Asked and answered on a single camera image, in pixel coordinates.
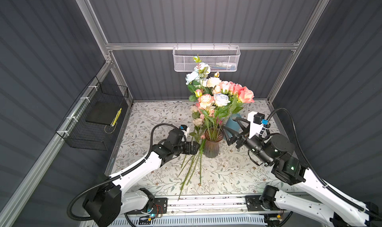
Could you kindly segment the teal ceramic vase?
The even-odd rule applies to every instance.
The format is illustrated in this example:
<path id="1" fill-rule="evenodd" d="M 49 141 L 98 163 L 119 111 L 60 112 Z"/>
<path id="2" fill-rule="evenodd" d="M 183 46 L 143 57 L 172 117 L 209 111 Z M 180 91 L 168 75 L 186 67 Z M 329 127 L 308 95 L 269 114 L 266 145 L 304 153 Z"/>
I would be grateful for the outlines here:
<path id="1" fill-rule="evenodd" d="M 226 124 L 223 125 L 222 127 L 223 133 L 236 135 L 236 136 L 238 136 L 241 133 L 241 129 L 239 125 L 237 124 L 237 122 L 234 121 L 235 117 L 242 117 L 242 116 L 238 113 L 232 114 L 228 118 L 228 121 L 226 122 Z"/>

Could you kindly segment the pink ribbed glass vase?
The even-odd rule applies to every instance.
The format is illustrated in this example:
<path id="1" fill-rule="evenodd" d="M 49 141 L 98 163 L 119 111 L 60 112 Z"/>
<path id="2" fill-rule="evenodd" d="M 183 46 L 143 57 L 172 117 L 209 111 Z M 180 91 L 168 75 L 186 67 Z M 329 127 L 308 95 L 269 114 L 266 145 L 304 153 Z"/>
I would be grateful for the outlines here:
<path id="1" fill-rule="evenodd" d="M 215 158 L 220 152 L 220 142 L 223 140 L 222 130 L 219 128 L 207 129 L 205 131 L 204 155 L 208 158 Z"/>

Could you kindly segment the small pink flower spray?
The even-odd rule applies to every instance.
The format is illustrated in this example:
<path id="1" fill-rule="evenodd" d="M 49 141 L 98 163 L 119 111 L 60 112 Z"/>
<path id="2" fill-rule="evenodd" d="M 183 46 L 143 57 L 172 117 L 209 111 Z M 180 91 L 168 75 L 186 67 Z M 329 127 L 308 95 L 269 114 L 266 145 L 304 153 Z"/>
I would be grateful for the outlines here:
<path id="1" fill-rule="evenodd" d="M 203 158 L 215 158 L 219 154 L 219 144 L 223 134 L 221 126 L 224 121 L 225 113 L 216 105 L 202 107 L 201 105 L 192 107 L 194 129 L 191 132 L 192 141 L 200 147 L 196 155 L 184 160 L 182 163 L 181 174 L 185 173 L 185 178 L 181 182 L 180 194 L 190 185 L 195 175 L 199 175 L 199 185 L 203 183 Z"/>

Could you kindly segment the white single rose stem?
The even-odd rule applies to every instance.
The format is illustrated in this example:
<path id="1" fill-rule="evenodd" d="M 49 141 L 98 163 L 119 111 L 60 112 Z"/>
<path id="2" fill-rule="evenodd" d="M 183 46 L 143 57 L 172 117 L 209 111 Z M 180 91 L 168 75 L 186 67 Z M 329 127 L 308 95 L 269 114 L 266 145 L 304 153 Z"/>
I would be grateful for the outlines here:
<path id="1" fill-rule="evenodd" d="M 213 119 L 211 122 L 210 138 L 212 141 L 219 139 L 220 125 L 223 119 L 228 116 L 230 100 L 225 94 L 215 94 L 214 103 L 210 107 L 210 116 Z"/>

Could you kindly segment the pink bud spray stem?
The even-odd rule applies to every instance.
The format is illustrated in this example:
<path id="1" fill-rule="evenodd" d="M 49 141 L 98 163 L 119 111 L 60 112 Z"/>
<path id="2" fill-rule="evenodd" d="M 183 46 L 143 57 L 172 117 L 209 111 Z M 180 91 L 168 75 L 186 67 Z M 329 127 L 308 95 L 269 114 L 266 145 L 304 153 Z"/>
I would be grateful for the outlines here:
<path id="1" fill-rule="evenodd" d="M 201 89 L 195 91 L 195 97 L 198 102 L 193 107 L 194 125 L 198 128 L 205 127 L 205 130 L 210 129 L 212 118 L 208 114 L 208 107 L 212 104 L 213 100 L 210 94 L 203 94 Z"/>

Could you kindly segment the small pink rose stem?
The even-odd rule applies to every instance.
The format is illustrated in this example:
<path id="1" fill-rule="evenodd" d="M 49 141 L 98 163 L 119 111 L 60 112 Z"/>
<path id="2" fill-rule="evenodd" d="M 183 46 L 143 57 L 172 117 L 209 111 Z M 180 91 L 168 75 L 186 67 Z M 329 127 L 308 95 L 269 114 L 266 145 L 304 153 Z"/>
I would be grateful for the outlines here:
<path id="1" fill-rule="evenodd" d="M 241 92 L 242 88 L 243 87 L 240 84 L 236 84 L 234 82 L 222 81 L 220 83 L 220 93 L 228 95 L 230 100 L 229 113 L 228 116 L 223 119 L 223 123 L 225 123 L 226 119 L 232 114 L 236 114 L 242 109 L 242 105 L 240 104 L 240 101 L 238 99 L 239 93 Z"/>

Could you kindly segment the white green rose spray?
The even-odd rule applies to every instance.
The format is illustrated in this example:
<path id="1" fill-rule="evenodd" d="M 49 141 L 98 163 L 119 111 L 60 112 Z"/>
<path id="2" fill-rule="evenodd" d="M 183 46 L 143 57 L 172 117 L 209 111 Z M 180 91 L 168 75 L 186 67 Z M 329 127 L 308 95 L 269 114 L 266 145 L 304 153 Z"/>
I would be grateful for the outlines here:
<path id="1" fill-rule="evenodd" d="M 193 107 L 198 102 L 197 98 L 195 97 L 195 91 L 197 89 L 201 89 L 203 94 L 211 95 L 211 91 L 207 87 L 207 81 L 210 74 L 210 66 L 202 62 L 198 56 L 194 57 L 194 62 L 196 63 L 196 66 L 194 67 L 193 72 L 186 75 L 186 86 L 191 93 L 189 100 L 195 102 L 195 104 L 191 107 L 193 124 L 195 120 L 193 117 Z M 195 141 L 201 142 L 201 140 L 204 138 L 205 131 L 206 130 L 203 124 L 201 128 L 198 128 L 194 125 L 194 131 L 191 133 L 191 136 Z"/>

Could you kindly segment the large pink rose stem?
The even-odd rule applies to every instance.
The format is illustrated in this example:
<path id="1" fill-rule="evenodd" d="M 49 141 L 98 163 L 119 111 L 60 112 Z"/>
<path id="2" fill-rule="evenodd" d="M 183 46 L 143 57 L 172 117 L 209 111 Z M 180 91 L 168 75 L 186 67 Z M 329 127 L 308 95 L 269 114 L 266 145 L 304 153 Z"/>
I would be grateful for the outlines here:
<path id="1" fill-rule="evenodd" d="M 254 102 L 254 93 L 250 89 L 248 89 L 246 86 L 243 86 L 241 92 L 239 93 L 238 99 L 240 101 L 240 104 L 248 104 Z"/>

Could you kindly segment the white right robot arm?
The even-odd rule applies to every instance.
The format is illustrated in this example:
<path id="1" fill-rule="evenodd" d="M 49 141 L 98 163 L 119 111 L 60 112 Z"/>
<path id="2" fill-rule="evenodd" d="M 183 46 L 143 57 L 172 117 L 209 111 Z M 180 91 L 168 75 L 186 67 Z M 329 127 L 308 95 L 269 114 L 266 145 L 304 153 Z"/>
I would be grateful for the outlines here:
<path id="1" fill-rule="evenodd" d="M 372 227 L 374 222 L 380 222 L 377 205 L 358 201 L 326 182 L 305 155 L 293 156 L 296 148 L 301 149 L 299 143 L 293 144 L 280 133 L 268 132 L 270 119 L 276 112 L 273 110 L 268 117 L 258 112 L 249 113 L 247 119 L 234 117 L 232 120 L 240 129 L 223 125 L 223 135 L 228 145 L 244 146 L 255 155 L 260 160 L 255 163 L 257 166 L 270 166 L 271 173 L 282 183 L 296 186 L 316 200 L 309 201 L 267 185 L 259 198 L 261 207 L 266 211 L 297 213 L 327 227 Z"/>

